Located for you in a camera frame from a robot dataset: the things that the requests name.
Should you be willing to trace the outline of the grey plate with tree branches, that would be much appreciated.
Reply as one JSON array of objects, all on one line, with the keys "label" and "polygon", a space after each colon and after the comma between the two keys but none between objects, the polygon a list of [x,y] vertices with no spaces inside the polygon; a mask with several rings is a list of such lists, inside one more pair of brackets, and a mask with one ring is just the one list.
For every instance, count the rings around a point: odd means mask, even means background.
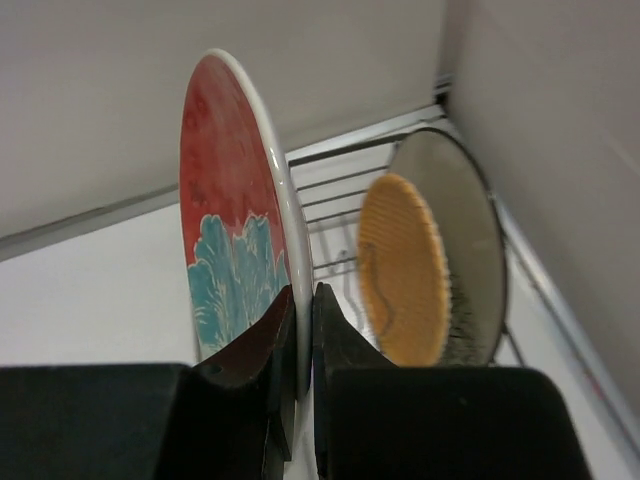
[{"label": "grey plate with tree branches", "polygon": [[448,260],[451,324],[441,366],[486,366],[503,333],[508,272],[492,191],[477,162],[445,131],[402,140],[389,165],[430,207]]}]

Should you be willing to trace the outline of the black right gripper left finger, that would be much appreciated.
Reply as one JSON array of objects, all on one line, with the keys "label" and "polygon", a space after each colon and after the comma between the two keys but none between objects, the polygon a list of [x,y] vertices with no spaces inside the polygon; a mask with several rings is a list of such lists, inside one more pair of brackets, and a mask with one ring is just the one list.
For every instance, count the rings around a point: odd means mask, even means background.
[{"label": "black right gripper left finger", "polygon": [[219,479],[281,479],[295,424],[295,304],[287,285],[262,317],[195,367],[213,388],[203,445]]}]

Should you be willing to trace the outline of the orange woven plate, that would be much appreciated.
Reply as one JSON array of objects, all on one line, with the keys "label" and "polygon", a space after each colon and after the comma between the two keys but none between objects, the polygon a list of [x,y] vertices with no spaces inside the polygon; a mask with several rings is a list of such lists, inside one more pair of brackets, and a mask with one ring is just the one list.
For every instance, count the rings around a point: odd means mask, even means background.
[{"label": "orange woven plate", "polygon": [[380,350],[405,367],[436,365],[448,339],[450,274],[432,211],[398,174],[373,182],[357,233],[359,288]]}]

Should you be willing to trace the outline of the red plate with teal flower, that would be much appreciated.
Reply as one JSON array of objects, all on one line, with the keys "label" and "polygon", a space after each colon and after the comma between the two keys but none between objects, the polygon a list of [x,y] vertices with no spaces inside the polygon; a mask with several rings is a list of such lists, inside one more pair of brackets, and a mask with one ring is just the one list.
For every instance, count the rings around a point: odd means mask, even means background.
[{"label": "red plate with teal flower", "polygon": [[208,50],[189,80],[179,195],[201,357],[240,336],[289,286],[298,392],[304,397],[313,297],[306,219],[265,103],[239,61],[222,49]]}]

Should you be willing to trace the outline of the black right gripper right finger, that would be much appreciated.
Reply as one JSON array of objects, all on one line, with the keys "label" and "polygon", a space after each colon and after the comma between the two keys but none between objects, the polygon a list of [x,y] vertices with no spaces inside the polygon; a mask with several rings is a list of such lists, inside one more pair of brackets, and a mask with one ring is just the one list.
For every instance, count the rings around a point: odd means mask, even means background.
[{"label": "black right gripper right finger", "polygon": [[312,309],[314,440],[322,479],[391,479],[398,371],[346,319],[331,285]]}]

